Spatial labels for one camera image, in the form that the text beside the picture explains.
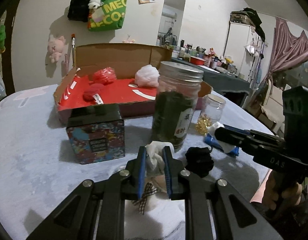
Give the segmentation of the person right hand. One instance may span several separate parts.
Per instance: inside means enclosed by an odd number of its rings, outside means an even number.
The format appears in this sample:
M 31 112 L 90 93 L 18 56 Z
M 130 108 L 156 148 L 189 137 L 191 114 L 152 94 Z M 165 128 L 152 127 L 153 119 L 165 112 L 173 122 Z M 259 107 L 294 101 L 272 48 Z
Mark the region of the person right hand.
M 301 201 L 302 189 L 302 185 L 298 182 L 285 185 L 279 179 L 277 172 L 271 171 L 266 181 L 261 203 L 271 210 L 275 210 L 277 207 L 283 209 L 288 206 L 296 206 Z

